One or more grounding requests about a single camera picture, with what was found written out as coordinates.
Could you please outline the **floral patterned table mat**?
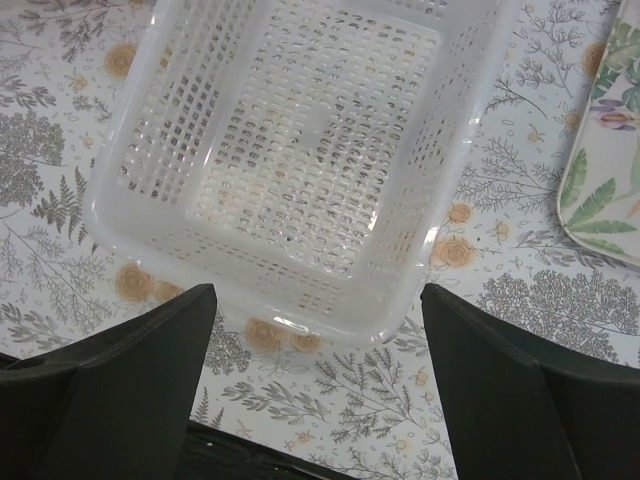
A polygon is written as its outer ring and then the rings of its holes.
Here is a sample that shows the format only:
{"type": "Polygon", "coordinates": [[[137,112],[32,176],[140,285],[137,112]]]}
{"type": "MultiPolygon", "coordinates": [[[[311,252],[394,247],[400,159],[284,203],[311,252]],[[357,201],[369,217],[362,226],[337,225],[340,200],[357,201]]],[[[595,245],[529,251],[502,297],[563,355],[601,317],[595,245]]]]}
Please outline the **floral patterned table mat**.
{"type": "MultiPolygon", "coordinates": [[[[1,349],[29,358],[177,293],[98,248],[80,199],[149,21],[148,1],[1,5],[1,349]]],[[[639,276],[570,240],[556,191],[615,1],[527,1],[427,273],[518,327],[639,363],[639,276]]],[[[421,309],[379,348],[217,317],[193,411],[362,479],[453,479],[421,309]]]]}

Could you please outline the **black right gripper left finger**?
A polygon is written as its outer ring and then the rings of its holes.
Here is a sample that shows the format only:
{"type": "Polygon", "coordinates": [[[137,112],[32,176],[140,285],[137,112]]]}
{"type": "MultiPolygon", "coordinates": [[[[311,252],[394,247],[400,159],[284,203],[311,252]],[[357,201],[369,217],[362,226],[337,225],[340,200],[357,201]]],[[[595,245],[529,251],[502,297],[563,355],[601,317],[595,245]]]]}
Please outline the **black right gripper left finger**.
{"type": "Polygon", "coordinates": [[[216,309],[202,284],[58,350],[2,356],[2,478],[172,478],[216,309]]]}

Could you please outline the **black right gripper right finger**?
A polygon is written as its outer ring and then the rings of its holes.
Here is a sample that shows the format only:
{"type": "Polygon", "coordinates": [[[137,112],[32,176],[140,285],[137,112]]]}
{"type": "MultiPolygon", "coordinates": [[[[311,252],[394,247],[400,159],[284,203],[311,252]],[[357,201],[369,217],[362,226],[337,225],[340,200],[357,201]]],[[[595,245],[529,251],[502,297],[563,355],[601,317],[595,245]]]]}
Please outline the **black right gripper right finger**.
{"type": "Polygon", "coordinates": [[[436,284],[421,301],[459,478],[638,478],[637,369],[545,340],[436,284]]]}

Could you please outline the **floral leaf pattern tray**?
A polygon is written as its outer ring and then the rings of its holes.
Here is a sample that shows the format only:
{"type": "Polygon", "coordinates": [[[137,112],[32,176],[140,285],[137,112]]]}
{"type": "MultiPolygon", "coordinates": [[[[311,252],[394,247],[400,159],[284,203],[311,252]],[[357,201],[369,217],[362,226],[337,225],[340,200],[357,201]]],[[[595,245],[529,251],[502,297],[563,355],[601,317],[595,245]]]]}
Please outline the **floral leaf pattern tray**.
{"type": "Polygon", "coordinates": [[[557,199],[579,245],[639,266],[639,3],[623,1],[557,199]]]}

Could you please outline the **white plastic mesh basket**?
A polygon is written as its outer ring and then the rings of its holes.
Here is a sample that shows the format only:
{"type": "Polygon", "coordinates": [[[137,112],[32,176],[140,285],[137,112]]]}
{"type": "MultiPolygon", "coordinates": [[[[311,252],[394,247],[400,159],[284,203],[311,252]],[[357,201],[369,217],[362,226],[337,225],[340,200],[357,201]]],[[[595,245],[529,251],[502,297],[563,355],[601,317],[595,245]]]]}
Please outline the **white plastic mesh basket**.
{"type": "Polygon", "coordinates": [[[403,323],[517,1],[159,1],[84,195],[101,246],[352,346],[403,323]]]}

